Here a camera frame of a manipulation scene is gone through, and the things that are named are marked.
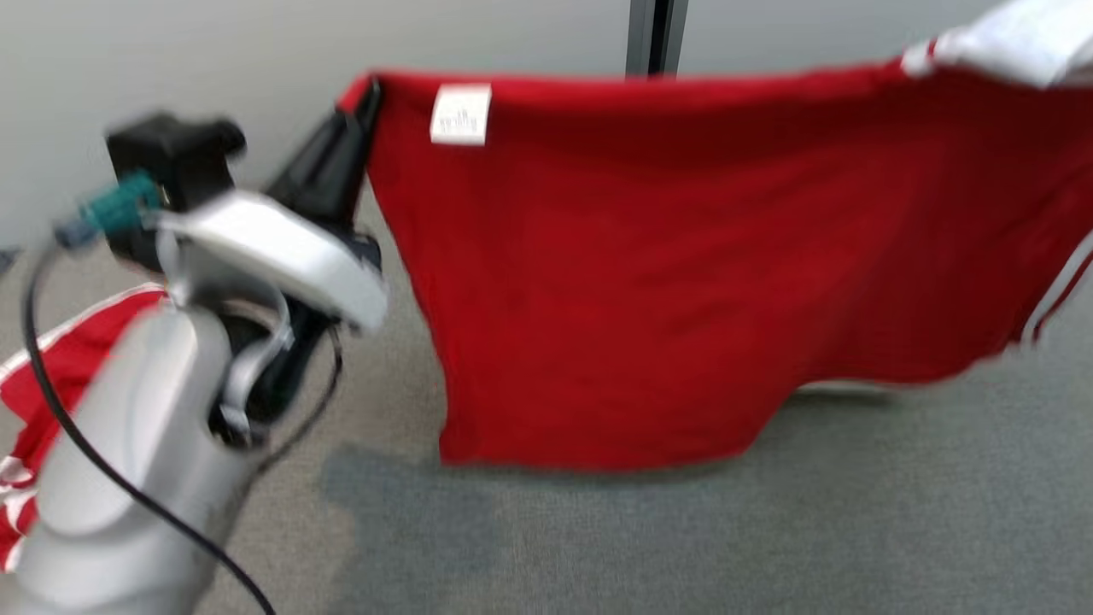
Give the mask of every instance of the white wall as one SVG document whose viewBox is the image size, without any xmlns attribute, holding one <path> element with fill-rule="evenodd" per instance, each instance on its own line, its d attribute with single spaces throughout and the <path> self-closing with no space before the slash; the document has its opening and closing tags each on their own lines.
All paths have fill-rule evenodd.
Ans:
<svg viewBox="0 0 1093 615">
<path fill-rule="evenodd" d="M 261 185 L 375 67 L 621 74 L 630 0 L 3 0 L 0 247 L 113 178 L 107 126 L 226 113 Z"/>
<path fill-rule="evenodd" d="M 689 0 L 679 73 L 891 58 L 1001 0 Z"/>
</svg>

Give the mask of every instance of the white label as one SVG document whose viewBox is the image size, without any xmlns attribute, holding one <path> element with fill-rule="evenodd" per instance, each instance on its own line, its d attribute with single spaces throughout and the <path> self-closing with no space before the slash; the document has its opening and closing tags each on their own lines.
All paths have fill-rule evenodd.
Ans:
<svg viewBox="0 0 1093 615">
<path fill-rule="evenodd" d="M 490 115 L 489 84 L 440 85 L 433 105 L 428 132 L 434 143 L 485 144 L 485 122 Z"/>
</svg>

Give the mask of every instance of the white stripe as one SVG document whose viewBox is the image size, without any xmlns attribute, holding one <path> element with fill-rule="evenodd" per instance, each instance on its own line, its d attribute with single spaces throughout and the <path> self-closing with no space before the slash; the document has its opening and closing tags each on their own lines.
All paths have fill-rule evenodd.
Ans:
<svg viewBox="0 0 1093 615">
<path fill-rule="evenodd" d="M 4 496 L 3 506 L 8 512 L 8 524 L 11 525 L 12 530 L 19 531 L 19 516 L 23 515 L 26 502 L 31 501 L 31 498 L 37 493 L 37 489 L 31 488 Z"/>
<path fill-rule="evenodd" d="M 144 282 L 140 285 L 133 286 L 124 292 L 119 292 L 114 296 L 104 298 L 103 300 L 95 303 L 91 307 L 87 307 L 87 309 L 84 310 L 83 312 L 80 312 L 75 317 L 54 328 L 52 330 L 49 331 L 49 333 L 38 336 L 38 348 L 42 348 L 42 351 L 49 350 L 49 347 L 52 346 L 58 340 L 60 340 L 61 336 L 78 328 L 81 323 L 83 323 L 91 317 L 95 316 L 96 312 L 105 310 L 107 309 L 107 307 L 110 307 L 113 305 L 117 305 L 118 303 L 121 303 L 122 300 L 129 298 L 130 296 L 133 296 L 134 294 L 140 294 L 142 292 L 151 292 L 151 291 L 162 291 L 162 289 L 163 286 L 161 284 L 157 284 L 155 282 Z M 26 350 L 24 348 L 23 351 L 20 351 L 19 353 L 12 355 L 10 359 L 0 365 L 0 386 L 2 386 L 5 380 L 8 380 L 8 377 L 10 377 L 12 372 L 25 366 L 27 360 L 30 360 L 30 357 L 27 357 Z"/>
<path fill-rule="evenodd" d="M 34 474 L 23 466 L 23 460 L 8 456 L 0 461 L 0 494 L 5 494 L 13 489 L 16 483 L 26 483 L 34 478 Z"/>
<path fill-rule="evenodd" d="M 1093 233 L 1085 235 L 1082 243 L 1078 244 L 1074 252 L 1070 255 L 1070 259 L 1062 265 L 1058 276 L 1048 286 L 1047 292 L 1044 293 L 1044 298 L 1039 299 L 1039 304 L 1032 311 L 1032 316 L 1029 317 L 1029 322 L 1025 323 L 1024 331 L 1021 333 L 1022 344 L 1031 345 L 1033 343 L 1036 338 L 1036 329 L 1047 318 L 1048 312 L 1051 311 L 1051 307 L 1062 298 L 1062 294 L 1067 292 L 1070 282 L 1073 281 L 1074 275 L 1078 274 L 1082 264 L 1089 260 L 1090 255 L 1093 255 Z"/>
<path fill-rule="evenodd" d="M 11 547 L 8 553 L 8 560 L 3 563 L 4 572 L 14 572 L 15 568 L 19 566 L 19 560 L 23 557 L 23 544 L 26 539 L 20 539 L 15 542 L 15 546 Z"/>
</svg>

